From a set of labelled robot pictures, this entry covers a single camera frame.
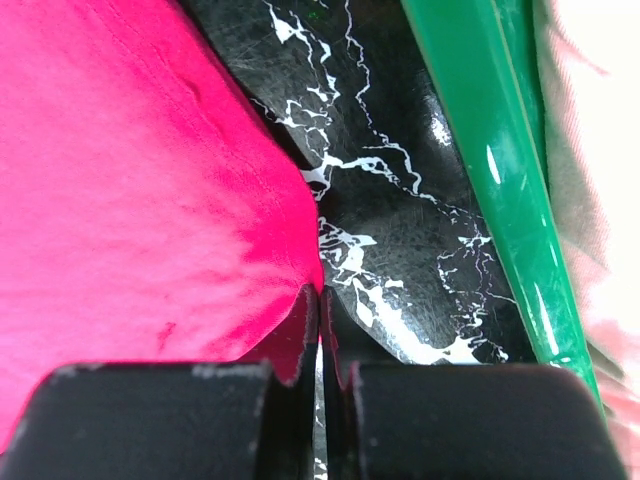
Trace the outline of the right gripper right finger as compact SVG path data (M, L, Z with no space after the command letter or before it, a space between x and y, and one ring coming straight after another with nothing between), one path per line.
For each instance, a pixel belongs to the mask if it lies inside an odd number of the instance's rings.
M409 365L320 300L332 479L622 479L583 382L546 365Z

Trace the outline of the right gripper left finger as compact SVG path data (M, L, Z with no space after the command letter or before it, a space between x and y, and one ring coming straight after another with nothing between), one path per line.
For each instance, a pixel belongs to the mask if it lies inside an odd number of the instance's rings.
M318 296L234 362L58 368L31 395L5 479L309 479Z

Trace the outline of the red t shirt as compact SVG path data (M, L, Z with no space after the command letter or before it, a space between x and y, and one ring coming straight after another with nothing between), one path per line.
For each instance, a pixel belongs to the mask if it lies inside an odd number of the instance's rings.
M51 370L233 361L321 288L297 166L174 1L1 5L1 439Z

